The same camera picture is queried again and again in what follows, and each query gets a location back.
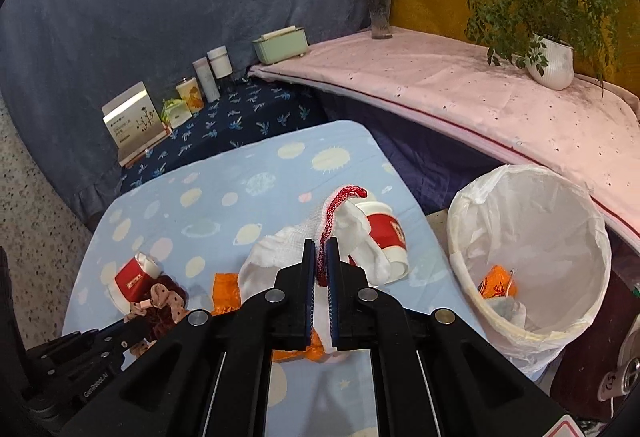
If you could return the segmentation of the large red white paper cup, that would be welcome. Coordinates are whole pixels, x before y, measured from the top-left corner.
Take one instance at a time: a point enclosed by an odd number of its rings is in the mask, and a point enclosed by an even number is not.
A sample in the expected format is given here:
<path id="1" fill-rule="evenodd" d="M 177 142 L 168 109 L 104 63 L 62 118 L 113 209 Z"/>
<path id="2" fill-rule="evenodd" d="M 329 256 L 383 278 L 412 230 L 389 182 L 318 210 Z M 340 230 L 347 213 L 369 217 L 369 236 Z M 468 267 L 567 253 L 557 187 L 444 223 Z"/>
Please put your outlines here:
<path id="1" fill-rule="evenodd" d="M 380 201 L 350 200 L 366 217 L 368 233 L 349 253 L 368 282 L 379 287 L 404 279 L 409 272 L 407 242 L 390 205 Z"/>

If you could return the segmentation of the white tissue cloth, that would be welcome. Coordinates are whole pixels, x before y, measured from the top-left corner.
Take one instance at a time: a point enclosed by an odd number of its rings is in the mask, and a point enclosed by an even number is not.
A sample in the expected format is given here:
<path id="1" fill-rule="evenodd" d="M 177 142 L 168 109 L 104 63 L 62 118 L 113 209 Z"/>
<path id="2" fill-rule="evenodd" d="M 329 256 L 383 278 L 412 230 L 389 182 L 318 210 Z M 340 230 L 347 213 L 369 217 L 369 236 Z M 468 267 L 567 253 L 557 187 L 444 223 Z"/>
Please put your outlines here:
<path id="1" fill-rule="evenodd" d="M 334 238 L 341 260 L 346 263 L 352 261 L 362 268 L 372 287 L 392 281 L 392 264 L 372 238 L 371 223 L 358 206 L 369 198 L 367 189 L 356 185 L 341 186 L 298 225 L 286 226 L 257 241 L 238 275 L 241 301 L 272 289 L 280 270 L 303 261 L 305 242 L 311 240 L 316 248 L 312 307 L 314 335 L 318 337 L 323 353 L 334 353 L 328 280 L 323 263 L 326 241 Z"/>

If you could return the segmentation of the dark red velvet scrunchie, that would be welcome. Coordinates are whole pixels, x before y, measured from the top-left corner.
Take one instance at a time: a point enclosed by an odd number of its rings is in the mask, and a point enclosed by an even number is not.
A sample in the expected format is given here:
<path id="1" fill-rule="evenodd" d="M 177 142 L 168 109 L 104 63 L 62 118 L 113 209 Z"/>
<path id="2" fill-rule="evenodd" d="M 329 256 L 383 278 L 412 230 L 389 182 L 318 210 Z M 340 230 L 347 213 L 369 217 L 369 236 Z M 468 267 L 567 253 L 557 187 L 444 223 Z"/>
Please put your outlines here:
<path id="1" fill-rule="evenodd" d="M 176 292 L 183 300 L 183 306 L 186 306 L 189 295 L 183 287 L 180 287 L 178 283 L 175 283 L 174 279 L 169 277 L 169 275 L 160 275 L 157 282 L 166 287 L 168 291 Z M 175 327 L 175 322 L 172 320 L 169 306 L 165 306 L 161 309 L 151 307 L 146 311 L 144 320 L 145 339 L 148 342 L 163 339 L 163 337 L 165 337 Z"/>

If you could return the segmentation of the pink dotted scrunchie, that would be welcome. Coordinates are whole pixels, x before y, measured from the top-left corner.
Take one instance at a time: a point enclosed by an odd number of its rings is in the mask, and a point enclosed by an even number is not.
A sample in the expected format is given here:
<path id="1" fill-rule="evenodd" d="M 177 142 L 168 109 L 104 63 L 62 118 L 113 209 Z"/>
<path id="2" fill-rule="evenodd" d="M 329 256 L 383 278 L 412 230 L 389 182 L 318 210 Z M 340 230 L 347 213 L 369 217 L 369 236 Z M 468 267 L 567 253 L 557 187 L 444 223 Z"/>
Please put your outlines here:
<path id="1" fill-rule="evenodd" d="M 181 297 L 172 291 L 168 291 L 166 287 L 160 283 L 155 283 L 151 287 L 150 298 L 143 301 L 137 301 L 130 305 L 130 312 L 124 318 L 125 323 L 131 321 L 140 321 L 143 329 L 143 335 L 140 337 L 136 344 L 129 346 L 129 351 L 134 358 L 140 358 L 147 350 L 149 350 L 157 341 L 148 342 L 145 339 L 145 320 L 144 316 L 146 311 L 151 307 L 161 309 L 165 306 L 169 306 L 171 310 L 172 320 L 175 322 L 175 326 L 181 322 L 186 316 L 189 315 L 189 310 L 186 306 L 183 306 L 183 300 Z"/>

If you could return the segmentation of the small red white paper cup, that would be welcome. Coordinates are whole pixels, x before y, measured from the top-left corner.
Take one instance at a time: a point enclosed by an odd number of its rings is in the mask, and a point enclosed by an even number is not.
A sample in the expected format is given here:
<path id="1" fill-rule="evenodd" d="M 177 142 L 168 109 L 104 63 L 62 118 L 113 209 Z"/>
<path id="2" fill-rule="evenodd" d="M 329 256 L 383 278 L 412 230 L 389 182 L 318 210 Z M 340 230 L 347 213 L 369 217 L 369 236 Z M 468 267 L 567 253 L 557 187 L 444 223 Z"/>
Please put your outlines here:
<path id="1" fill-rule="evenodd" d="M 162 268 L 152 257 L 137 253 L 122 266 L 107 283 L 108 295 L 114 306 L 123 314 L 130 312 L 130 305 L 143 301 L 162 273 Z"/>

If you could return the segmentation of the orange snack wrapper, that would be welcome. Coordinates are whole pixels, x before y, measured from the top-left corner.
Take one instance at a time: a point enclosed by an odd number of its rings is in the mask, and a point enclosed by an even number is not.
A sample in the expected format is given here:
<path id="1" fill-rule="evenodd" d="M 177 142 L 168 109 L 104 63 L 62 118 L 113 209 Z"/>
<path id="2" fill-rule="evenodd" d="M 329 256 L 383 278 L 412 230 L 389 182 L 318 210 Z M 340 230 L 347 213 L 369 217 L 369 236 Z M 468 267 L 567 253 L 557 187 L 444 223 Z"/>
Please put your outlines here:
<path id="1" fill-rule="evenodd" d="M 518 287 L 514 280 L 514 271 L 502 266 L 492 266 L 477 287 L 478 293 L 486 299 L 495 297 L 515 297 Z"/>

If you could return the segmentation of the white lined trash bin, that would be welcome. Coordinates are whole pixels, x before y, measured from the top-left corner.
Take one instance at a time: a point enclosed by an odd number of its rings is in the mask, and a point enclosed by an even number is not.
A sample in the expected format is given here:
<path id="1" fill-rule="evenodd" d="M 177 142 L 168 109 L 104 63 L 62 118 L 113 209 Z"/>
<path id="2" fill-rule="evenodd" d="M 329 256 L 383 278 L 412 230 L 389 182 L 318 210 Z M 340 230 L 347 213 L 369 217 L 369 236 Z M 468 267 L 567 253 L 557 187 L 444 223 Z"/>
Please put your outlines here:
<path id="1" fill-rule="evenodd" d="M 593 323 L 611 275 L 605 222 L 581 186 L 538 165 L 503 165 L 448 209 L 449 263 L 487 339 L 537 376 Z M 514 271 L 515 297 L 477 291 L 492 266 Z"/>

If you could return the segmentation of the light blue planet tablecloth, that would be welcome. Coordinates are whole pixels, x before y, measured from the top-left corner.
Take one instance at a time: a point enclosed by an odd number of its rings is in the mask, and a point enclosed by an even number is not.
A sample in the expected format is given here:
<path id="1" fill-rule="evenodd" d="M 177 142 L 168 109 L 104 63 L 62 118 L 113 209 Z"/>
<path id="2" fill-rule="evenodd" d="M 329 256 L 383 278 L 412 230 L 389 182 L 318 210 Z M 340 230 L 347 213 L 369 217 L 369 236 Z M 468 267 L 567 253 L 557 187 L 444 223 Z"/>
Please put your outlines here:
<path id="1" fill-rule="evenodd" d="M 372 135 L 337 121 L 268 138 L 152 179 L 114 201 L 79 268 L 63 334 L 122 319 L 108 288 L 138 252 L 213 308 L 216 273 L 238 273 L 254 244 L 303 223 L 341 185 L 390 205 L 409 252 L 406 278 L 382 289 L 405 307 L 446 307 L 485 336 L 420 205 Z M 267 436 L 376 436 L 369 354 L 275 363 Z"/>

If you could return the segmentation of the dark red stool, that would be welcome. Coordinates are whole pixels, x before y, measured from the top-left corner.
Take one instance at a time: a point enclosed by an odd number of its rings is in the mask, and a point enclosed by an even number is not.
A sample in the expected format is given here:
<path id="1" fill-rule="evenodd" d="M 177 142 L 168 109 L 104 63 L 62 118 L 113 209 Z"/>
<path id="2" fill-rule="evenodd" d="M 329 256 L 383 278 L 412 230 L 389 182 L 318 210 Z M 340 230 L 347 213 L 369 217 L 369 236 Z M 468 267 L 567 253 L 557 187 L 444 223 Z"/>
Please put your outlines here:
<path id="1" fill-rule="evenodd" d="M 598 388 L 618 368 L 620 346 L 638 315 L 639 298 L 612 272 L 596 319 L 565 347 L 551 384 L 550 397 L 575 419 L 611 420 L 610 405 L 598 400 Z"/>

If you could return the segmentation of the green white small packet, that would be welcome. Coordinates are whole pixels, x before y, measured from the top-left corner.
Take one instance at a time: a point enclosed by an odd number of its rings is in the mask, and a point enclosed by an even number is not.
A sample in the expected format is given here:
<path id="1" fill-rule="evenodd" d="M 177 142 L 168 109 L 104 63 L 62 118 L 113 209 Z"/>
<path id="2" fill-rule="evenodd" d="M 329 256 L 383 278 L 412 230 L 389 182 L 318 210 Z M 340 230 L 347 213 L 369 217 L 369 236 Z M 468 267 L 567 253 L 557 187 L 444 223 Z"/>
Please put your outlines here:
<path id="1" fill-rule="evenodd" d="M 178 128 L 192 118 L 186 101 L 182 99 L 167 99 L 163 102 L 160 119 L 171 128 Z"/>

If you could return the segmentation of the pink bed sheet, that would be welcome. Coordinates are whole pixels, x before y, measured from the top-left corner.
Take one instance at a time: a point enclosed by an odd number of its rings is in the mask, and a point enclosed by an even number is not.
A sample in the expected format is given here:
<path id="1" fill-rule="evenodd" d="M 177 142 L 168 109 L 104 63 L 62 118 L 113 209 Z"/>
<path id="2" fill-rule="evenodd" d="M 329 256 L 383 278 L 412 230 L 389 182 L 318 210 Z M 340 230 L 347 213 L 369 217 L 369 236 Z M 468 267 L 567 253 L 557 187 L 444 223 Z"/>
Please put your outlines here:
<path id="1" fill-rule="evenodd" d="M 550 90 L 512 66 L 488 66 L 483 47 L 395 29 L 314 44 L 250 74 L 302 83 L 403 116 L 503 163 L 538 164 L 588 190 L 608 227 L 639 245 L 639 99 L 577 75 Z"/>

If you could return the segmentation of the white tall bottle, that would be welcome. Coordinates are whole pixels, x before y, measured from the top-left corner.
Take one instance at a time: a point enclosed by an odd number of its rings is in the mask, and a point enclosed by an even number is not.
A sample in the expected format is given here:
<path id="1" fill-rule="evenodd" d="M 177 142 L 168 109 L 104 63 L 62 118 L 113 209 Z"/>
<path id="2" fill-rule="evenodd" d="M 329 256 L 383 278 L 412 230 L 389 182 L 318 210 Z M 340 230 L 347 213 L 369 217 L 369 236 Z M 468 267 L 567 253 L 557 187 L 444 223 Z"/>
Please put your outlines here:
<path id="1" fill-rule="evenodd" d="M 220 93 L 206 57 L 200 58 L 192 62 L 192 66 L 198 75 L 198 80 L 202 86 L 202 90 L 208 102 L 215 102 L 220 98 Z"/>

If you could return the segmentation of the metal can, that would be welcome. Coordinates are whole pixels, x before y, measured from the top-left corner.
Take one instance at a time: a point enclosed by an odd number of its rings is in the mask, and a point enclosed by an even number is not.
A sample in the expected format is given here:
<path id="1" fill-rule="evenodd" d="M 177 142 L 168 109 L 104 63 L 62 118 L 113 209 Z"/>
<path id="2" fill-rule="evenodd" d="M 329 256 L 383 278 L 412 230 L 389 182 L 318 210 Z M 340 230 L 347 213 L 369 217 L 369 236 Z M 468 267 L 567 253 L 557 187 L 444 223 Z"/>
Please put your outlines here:
<path id="1" fill-rule="evenodd" d="M 597 397 L 600 402 L 627 396 L 639 381 L 639 358 L 629 359 L 617 370 L 608 372 L 602 379 Z"/>

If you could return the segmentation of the mint green box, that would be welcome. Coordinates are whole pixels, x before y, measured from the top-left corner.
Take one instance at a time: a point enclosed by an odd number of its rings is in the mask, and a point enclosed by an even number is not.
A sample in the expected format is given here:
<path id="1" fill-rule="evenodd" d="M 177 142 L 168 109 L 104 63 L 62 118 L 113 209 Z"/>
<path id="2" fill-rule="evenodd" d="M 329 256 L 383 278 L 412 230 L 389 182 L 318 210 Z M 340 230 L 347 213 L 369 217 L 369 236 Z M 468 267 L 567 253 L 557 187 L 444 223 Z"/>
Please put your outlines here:
<path id="1" fill-rule="evenodd" d="M 308 52 L 306 31 L 295 26 L 262 34 L 253 41 L 253 46 L 262 64 L 277 64 Z"/>

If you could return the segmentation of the blue wall curtain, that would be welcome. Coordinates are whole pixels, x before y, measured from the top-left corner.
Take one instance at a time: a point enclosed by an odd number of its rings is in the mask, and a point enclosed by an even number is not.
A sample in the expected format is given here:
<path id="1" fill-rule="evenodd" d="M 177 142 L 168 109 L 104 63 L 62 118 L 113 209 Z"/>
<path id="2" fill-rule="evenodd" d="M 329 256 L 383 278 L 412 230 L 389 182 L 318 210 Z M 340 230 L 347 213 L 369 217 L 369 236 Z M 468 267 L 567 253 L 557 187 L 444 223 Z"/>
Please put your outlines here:
<path id="1" fill-rule="evenodd" d="M 242 74 L 260 34 L 295 24 L 317 43 L 367 18 L 363 0 L 5 0 L 1 95 L 43 175 L 87 220 L 119 189 L 108 101 L 136 83 L 163 101 L 216 47 Z"/>

